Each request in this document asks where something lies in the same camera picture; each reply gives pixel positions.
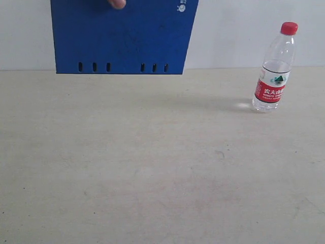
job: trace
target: white wall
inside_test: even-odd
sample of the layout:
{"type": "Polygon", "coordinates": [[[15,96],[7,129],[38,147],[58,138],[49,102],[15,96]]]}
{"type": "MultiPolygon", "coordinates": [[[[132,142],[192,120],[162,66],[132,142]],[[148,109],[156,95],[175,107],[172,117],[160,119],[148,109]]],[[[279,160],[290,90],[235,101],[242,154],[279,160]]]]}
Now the white wall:
{"type": "MultiPolygon", "coordinates": [[[[323,0],[200,0],[186,68],[258,67],[296,21],[296,65],[325,65],[323,0]]],[[[0,0],[0,70],[54,69],[50,0],[0,0]]]]}

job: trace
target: white tabletop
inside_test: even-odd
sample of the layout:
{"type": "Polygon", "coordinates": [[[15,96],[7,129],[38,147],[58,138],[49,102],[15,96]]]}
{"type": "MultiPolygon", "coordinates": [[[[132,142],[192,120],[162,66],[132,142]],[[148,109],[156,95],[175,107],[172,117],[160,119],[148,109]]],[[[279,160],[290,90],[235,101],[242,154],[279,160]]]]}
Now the white tabletop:
{"type": "Polygon", "coordinates": [[[0,72],[0,243],[323,244],[324,72],[0,72]]]}

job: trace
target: blue board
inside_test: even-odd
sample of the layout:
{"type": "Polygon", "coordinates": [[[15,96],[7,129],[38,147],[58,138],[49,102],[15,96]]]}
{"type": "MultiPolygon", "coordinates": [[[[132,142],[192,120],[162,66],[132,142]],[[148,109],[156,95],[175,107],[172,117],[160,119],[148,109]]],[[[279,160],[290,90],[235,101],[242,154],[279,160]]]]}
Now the blue board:
{"type": "Polygon", "coordinates": [[[199,0],[51,0],[59,74],[182,74],[199,0]]]}

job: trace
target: finger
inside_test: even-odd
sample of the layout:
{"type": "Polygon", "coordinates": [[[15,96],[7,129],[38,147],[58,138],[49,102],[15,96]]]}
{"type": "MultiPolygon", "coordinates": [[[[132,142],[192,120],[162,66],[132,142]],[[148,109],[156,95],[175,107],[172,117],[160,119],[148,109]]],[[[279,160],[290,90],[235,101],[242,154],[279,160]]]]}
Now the finger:
{"type": "Polygon", "coordinates": [[[122,9],[126,5],[126,0],[108,0],[115,9],[122,9]]]}

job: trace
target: red label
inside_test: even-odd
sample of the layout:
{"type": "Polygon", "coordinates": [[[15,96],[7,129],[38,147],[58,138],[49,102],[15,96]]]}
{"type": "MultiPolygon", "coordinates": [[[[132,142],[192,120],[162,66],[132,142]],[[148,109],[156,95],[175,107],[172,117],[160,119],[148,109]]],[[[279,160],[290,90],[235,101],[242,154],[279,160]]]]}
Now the red label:
{"type": "Polygon", "coordinates": [[[277,103],[280,101],[285,85],[282,87],[272,87],[258,80],[255,96],[265,103],[277,103]]]}

